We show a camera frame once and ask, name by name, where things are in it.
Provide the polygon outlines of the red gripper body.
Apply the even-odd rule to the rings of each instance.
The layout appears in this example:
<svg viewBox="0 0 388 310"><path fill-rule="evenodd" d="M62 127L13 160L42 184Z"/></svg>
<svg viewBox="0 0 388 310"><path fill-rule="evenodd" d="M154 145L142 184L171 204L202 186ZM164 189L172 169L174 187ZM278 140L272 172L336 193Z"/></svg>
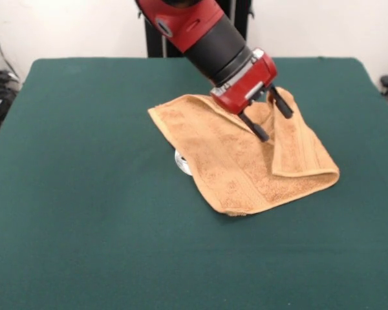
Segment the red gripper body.
<svg viewBox="0 0 388 310"><path fill-rule="evenodd" d="M231 114L240 114L252 98L268 88L277 77L274 60L262 49L252 50L252 56L245 65L222 86L213 87L213 100Z"/></svg>

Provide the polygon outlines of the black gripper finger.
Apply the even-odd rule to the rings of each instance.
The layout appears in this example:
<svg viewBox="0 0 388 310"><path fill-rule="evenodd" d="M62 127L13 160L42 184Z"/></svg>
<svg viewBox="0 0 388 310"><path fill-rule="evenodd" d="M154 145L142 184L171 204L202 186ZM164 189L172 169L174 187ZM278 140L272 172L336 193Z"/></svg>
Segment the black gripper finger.
<svg viewBox="0 0 388 310"><path fill-rule="evenodd" d="M267 142L270 137L266 131L258 124L254 123L244 111L238 114L242 122L259 138L263 143Z"/></svg>
<svg viewBox="0 0 388 310"><path fill-rule="evenodd" d="M283 117L290 119L293 116L294 111L288 105L288 103L283 99L278 90L274 85L271 85L268 89L268 97L272 102L273 106L276 106L277 109L282 113Z"/></svg>

